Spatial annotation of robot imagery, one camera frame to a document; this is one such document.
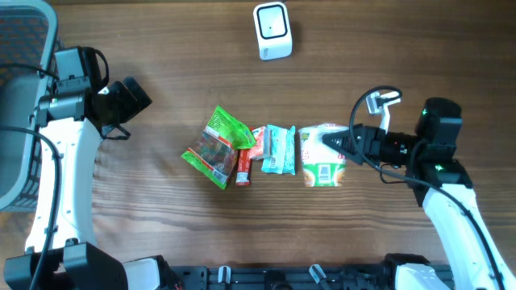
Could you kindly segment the cup noodle container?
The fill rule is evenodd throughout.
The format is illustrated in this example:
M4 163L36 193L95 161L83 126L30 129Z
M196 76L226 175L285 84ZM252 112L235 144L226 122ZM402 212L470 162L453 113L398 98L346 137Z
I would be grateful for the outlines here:
M346 158L323 143L323 135L347 130L346 126L322 123L298 130L301 160L306 187L340 187Z

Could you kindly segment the light blue tissue pack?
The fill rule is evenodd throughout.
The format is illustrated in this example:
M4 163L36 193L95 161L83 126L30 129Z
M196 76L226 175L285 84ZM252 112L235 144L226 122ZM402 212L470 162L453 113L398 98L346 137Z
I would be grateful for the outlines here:
M267 128L271 133L271 154L264 158L261 171L295 175L295 126L285 129L269 124Z

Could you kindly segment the orange small carton box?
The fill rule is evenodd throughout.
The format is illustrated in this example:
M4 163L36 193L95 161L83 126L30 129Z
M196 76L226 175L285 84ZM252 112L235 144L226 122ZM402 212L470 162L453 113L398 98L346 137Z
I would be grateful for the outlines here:
M257 127L252 130L255 145L249 150L248 155L252 160L263 160L271 155L271 131L267 126Z

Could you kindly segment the red snack bar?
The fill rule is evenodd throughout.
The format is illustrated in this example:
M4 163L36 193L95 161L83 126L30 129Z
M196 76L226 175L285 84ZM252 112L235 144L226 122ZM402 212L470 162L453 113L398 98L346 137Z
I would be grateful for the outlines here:
M238 168L235 178L235 184L237 186L249 186L251 183L250 172L252 168L252 159L249 152L249 149L239 151Z

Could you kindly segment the green gummy candy bag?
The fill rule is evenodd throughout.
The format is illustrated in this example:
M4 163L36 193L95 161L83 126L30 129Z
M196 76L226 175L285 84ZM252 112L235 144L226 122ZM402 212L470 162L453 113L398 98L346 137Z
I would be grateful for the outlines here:
M225 189L237 163L239 150L251 149L256 140L248 126L217 106L201 135L181 158Z

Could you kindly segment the grey plastic shopping basket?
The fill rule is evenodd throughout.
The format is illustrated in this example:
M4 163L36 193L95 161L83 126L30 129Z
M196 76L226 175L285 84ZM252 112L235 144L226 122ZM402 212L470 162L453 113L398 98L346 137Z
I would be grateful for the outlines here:
M1 124L35 129L35 108L57 74L56 12L45 1L1 2ZM34 212L40 182L40 141L1 131L1 211Z

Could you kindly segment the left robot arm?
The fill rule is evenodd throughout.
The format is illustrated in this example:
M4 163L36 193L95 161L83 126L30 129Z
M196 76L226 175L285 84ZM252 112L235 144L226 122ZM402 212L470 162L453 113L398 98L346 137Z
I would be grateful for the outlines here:
M55 59L55 89L39 100L35 129L25 131L42 145L35 220L24 255L5 262L5 281L12 289L166 288L173 274L162 257L122 263L96 247L92 226L100 143L129 139L123 124L152 99L132 77L110 83L96 48L66 48Z

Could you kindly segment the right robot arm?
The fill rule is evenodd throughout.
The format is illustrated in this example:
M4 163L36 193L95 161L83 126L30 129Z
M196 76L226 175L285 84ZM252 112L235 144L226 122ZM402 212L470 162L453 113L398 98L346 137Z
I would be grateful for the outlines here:
M469 174L454 157L462 124L458 104L432 97L414 135L352 124L324 134L322 143L378 172L382 164L406 169L400 179L436 229L457 288L513 289L515 276L482 220Z

